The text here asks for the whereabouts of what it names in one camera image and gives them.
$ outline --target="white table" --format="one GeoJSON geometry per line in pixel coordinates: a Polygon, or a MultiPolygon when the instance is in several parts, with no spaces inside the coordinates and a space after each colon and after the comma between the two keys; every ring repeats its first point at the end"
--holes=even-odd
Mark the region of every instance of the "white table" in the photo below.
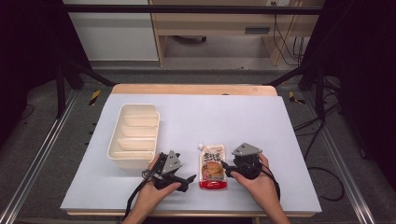
{"type": "MultiPolygon", "coordinates": [[[[121,170],[109,159],[106,154],[108,145],[123,105],[153,104],[161,115],[157,152],[167,154],[172,149],[180,153],[183,166],[176,175],[187,178],[198,174],[198,143],[223,144],[227,150],[227,162],[233,164],[231,152],[246,142],[261,148],[268,158],[281,188],[282,207],[288,216],[310,217],[321,212],[283,99],[270,95],[131,94],[114,91],[106,101],[61,208],[70,215],[123,215],[127,200],[142,177],[140,171],[121,170]]],[[[176,191],[165,198],[152,215],[265,216],[233,178],[228,179],[225,190],[203,190],[199,188],[198,177],[187,192],[176,191]]]]}

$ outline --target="divided container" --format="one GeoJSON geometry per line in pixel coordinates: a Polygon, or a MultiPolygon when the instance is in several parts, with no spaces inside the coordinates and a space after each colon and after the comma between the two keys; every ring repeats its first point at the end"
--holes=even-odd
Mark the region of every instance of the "divided container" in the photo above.
{"type": "Polygon", "coordinates": [[[147,169],[155,156],[159,125],[154,105],[124,105],[107,156],[122,169],[147,169]]]}

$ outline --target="person's left hand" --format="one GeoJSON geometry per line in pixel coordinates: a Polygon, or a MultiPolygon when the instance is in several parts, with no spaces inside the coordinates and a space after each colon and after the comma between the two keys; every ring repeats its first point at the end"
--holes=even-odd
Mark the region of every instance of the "person's left hand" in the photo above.
{"type": "MultiPolygon", "coordinates": [[[[155,162],[158,160],[157,155],[149,164],[148,169],[151,170],[155,162]]],[[[129,216],[122,222],[123,224],[142,223],[145,218],[157,207],[157,205],[170,193],[180,187],[180,183],[176,182],[164,189],[156,189],[154,183],[150,180],[137,194],[134,208],[129,216]]]]}

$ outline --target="white cabinet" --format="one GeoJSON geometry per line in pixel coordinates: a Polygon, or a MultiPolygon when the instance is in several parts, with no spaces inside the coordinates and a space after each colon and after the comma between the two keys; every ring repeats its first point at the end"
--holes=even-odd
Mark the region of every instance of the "white cabinet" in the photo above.
{"type": "MultiPolygon", "coordinates": [[[[64,0],[65,4],[147,5],[145,0],[64,0]]],[[[148,13],[69,13],[90,61],[158,61],[148,13]]]]}

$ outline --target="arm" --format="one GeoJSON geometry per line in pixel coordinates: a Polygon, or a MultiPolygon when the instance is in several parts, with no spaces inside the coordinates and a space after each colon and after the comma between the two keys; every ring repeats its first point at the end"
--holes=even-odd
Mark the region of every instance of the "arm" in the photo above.
{"type": "MultiPolygon", "coordinates": [[[[158,160],[158,156],[148,166],[151,169],[155,162],[158,160]]],[[[143,187],[137,194],[134,208],[131,210],[122,224],[139,224],[142,223],[146,217],[154,211],[157,205],[170,193],[180,187],[180,183],[173,183],[164,189],[156,189],[154,183],[149,181],[145,187],[143,187]]]]}
{"type": "MultiPolygon", "coordinates": [[[[259,158],[263,165],[269,167],[268,160],[261,153],[259,158]]],[[[261,173],[257,178],[249,180],[237,172],[231,172],[231,175],[250,192],[254,201],[262,208],[272,223],[290,223],[276,196],[275,184],[270,177],[261,173]]]]}

